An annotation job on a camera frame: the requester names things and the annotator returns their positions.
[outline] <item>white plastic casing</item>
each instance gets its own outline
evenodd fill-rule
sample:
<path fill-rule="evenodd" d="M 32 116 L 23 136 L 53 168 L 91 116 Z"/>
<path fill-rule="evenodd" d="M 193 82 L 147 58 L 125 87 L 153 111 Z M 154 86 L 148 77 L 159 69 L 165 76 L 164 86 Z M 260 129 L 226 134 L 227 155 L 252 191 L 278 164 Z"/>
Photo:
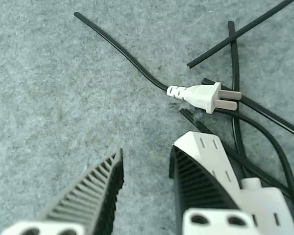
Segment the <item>white plastic casing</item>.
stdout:
<path fill-rule="evenodd" d="M 39 235 L 60 235 L 64 231 L 69 230 L 74 231 L 76 235 L 85 234 L 84 227 L 76 223 L 62 223 L 54 221 L 21 221 L 5 229 L 1 235 L 22 235 L 30 229 L 38 229 Z"/>
<path fill-rule="evenodd" d="M 254 220 L 260 234 L 294 235 L 294 221 L 281 191 L 273 187 L 263 188 L 258 178 L 243 179 L 243 189 L 240 189 L 219 137 L 188 132 L 174 145 L 214 175 L 240 209 Z M 226 229 L 222 233 L 231 234 Z"/>

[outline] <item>white connector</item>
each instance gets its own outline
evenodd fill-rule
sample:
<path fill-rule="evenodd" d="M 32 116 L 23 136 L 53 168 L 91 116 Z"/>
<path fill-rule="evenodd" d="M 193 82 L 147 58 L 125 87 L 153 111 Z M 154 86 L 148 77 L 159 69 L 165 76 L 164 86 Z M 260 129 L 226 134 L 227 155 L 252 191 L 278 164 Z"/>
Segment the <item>white connector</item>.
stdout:
<path fill-rule="evenodd" d="M 215 108 L 236 110 L 235 101 L 222 100 L 240 100 L 242 94 L 235 91 L 221 90 L 221 83 L 216 82 L 214 85 L 197 85 L 192 87 L 169 86 L 167 95 L 177 99 L 183 99 L 191 105 L 206 110 L 206 113 L 212 114 Z"/>

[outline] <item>power strip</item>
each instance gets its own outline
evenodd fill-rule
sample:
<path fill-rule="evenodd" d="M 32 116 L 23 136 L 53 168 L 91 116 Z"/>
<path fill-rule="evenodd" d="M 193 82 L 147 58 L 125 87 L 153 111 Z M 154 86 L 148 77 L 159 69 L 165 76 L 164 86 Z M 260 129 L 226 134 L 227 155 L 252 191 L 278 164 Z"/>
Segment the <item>power strip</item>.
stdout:
<path fill-rule="evenodd" d="M 262 188 L 258 178 L 243 179 L 243 189 L 240 189 L 218 136 L 188 132 L 174 146 L 196 160 L 217 179 L 239 208 L 254 221 L 260 234 L 294 235 L 294 221 L 281 191 L 272 187 Z"/>

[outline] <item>plug prong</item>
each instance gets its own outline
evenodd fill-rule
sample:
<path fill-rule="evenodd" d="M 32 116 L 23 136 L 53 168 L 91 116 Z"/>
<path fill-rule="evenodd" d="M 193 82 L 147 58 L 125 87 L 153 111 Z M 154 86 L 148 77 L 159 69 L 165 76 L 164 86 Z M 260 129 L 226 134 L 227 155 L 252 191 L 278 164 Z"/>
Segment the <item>plug prong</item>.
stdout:
<path fill-rule="evenodd" d="M 242 93 L 235 91 L 220 90 L 219 97 L 223 99 L 240 100 L 242 98 Z"/>
<path fill-rule="evenodd" d="M 237 110 L 237 103 L 234 101 L 216 99 L 215 107 L 220 109 L 227 109 L 227 110 Z"/>

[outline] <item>power cord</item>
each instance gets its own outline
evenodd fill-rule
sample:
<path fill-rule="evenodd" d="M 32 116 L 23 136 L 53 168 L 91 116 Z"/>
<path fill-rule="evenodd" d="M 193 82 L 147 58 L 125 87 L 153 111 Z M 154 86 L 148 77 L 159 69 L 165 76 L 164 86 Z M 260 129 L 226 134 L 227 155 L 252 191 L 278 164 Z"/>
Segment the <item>power cord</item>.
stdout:
<path fill-rule="evenodd" d="M 233 21 L 228 22 L 228 28 L 229 28 L 229 36 L 233 36 L 235 34 L 235 26 Z M 231 42 L 231 57 L 232 57 L 232 89 L 234 91 L 239 92 L 240 91 L 240 64 L 239 64 L 239 52 L 238 52 L 236 40 Z M 239 107 L 240 107 L 239 104 L 237 104 L 236 112 L 239 111 Z M 247 158 L 244 144 L 243 144 L 243 138 L 241 134 L 240 120 L 236 117 L 232 118 L 232 129 L 233 129 L 233 137 L 234 137 L 235 146 L 238 153 L 242 157 Z M 246 178 L 248 174 L 244 167 L 243 167 L 243 173 Z"/>
<path fill-rule="evenodd" d="M 99 28 L 96 24 L 91 22 L 79 12 L 75 12 L 74 15 L 95 32 L 97 32 L 122 55 L 124 55 L 126 59 L 128 59 L 138 69 L 138 71 L 145 76 L 145 78 L 147 78 L 158 88 L 166 91 L 167 95 L 176 97 L 178 99 L 183 99 L 197 108 L 205 109 L 209 114 L 211 114 L 216 107 L 228 110 L 236 110 L 236 102 L 221 100 L 220 98 L 238 100 L 242 97 L 241 93 L 234 91 L 223 91 L 221 90 L 221 84 L 218 84 L 217 86 L 208 85 L 204 87 L 202 87 L 202 85 L 198 85 L 189 88 L 177 86 L 168 87 L 152 76 L 150 72 L 148 72 L 125 48 L 123 48 L 118 42 L 116 42 L 109 34 Z"/>
<path fill-rule="evenodd" d="M 202 87 L 202 86 L 193 86 L 190 88 L 185 88 L 185 87 L 177 87 L 177 86 L 171 86 L 168 87 L 158 81 L 155 77 L 153 77 L 125 48 L 123 48 L 120 44 L 118 44 L 110 35 L 108 35 L 106 32 L 104 32 L 101 28 L 99 28 L 97 25 L 95 25 L 93 22 L 91 22 L 89 19 L 84 17 L 82 14 L 79 12 L 75 12 L 74 15 L 80 19 L 82 22 L 87 24 L 91 29 L 96 31 L 100 36 L 102 36 L 105 40 L 107 40 L 113 47 L 115 47 L 119 52 L 121 52 L 150 82 L 152 82 L 155 86 L 158 88 L 167 91 L 167 94 L 172 94 L 172 96 L 180 99 L 187 100 L 193 104 L 195 107 L 198 108 L 203 108 L 206 110 L 207 113 L 212 113 L 214 110 L 216 110 L 219 113 L 224 113 L 227 115 L 232 115 L 235 116 L 236 118 L 239 118 L 241 120 L 244 120 L 245 122 L 255 126 L 258 130 L 260 130 L 267 138 L 268 140 L 272 143 L 272 145 L 275 147 L 277 150 L 277 154 L 280 157 L 282 166 L 285 170 L 285 174 L 287 177 L 287 181 L 289 184 L 288 189 L 290 191 L 290 196 L 293 200 L 294 203 L 294 177 L 292 174 L 291 167 L 287 161 L 287 158 L 279 145 L 279 143 L 276 141 L 276 139 L 266 130 L 264 129 L 261 125 L 259 125 L 257 122 L 251 120 L 250 118 L 247 118 L 246 116 L 243 116 L 239 113 L 235 112 L 230 112 L 226 110 L 221 110 L 219 108 L 224 108 L 228 110 L 236 110 L 234 109 L 234 104 L 235 102 L 233 101 L 228 101 L 228 100 L 221 100 L 220 98 L 229 98 L 233 100 L 240 100 L 242 95 L 240 92 L 234 92 L 231 91 L 231 89 L 227 90 L 222 90 L 221 89 L 221 84 L 220 83 L 214 83 L 212 81 L 209 81 L 211 86 L 209 87 Z M 240 156 L 240 154 L 232 152 L 232 155 L 235 156 Z M 254 167 L 253 169 L 254 172 L 261 172 L 261 170 L 258 167 Z M 264 181 L 269 181 L 271 182 L 270 185 L 281 185 L 278 181 L 272 182 L 272 177 L 268 178 L 268 175 L 266 174 L 267 178 L 262 180 Z"/>

